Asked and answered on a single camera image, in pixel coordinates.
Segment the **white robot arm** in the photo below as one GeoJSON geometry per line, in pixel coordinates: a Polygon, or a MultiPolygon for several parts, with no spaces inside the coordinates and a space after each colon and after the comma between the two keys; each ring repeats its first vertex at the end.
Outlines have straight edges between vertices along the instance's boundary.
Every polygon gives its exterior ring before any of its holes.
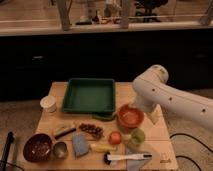
{"type": "Polygon", "coordinates": [[[209,130],[213,130],[213,100],[167,85],[168,71],[152,65],[132,82],[135,105],[143,112],[152,112],[159,104],[209,130]]]}

